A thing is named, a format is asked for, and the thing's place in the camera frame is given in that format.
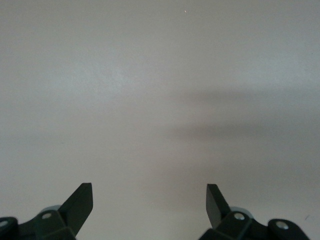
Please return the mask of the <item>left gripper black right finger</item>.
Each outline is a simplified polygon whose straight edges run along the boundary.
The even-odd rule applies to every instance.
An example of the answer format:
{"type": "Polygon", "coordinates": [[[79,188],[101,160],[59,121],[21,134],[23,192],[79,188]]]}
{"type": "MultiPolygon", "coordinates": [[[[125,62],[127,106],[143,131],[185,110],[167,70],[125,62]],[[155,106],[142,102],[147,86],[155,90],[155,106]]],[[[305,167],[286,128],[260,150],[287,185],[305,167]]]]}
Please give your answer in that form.
{"type": "Polygon", "coordinates": [[[206,187],[206,212],[211,224],[201,240],[308,240],[294,222],[274,218],[263,225],[246,209],[230,207],[216,184],[206,187]]]}

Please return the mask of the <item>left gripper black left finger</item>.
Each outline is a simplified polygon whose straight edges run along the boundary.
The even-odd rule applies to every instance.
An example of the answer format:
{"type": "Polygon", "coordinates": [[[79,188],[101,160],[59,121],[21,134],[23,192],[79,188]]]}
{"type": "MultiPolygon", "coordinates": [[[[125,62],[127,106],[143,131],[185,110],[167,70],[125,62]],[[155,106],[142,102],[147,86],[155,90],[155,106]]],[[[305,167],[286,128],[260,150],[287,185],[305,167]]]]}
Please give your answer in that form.
{"type": "Polygon", "coordinates": [[[2,240],[75,240],[93,210],[93,187],[82,183],[62,204],[44,208],[31,220],[18,223],[13,216],[0,218],[2,240]]]}

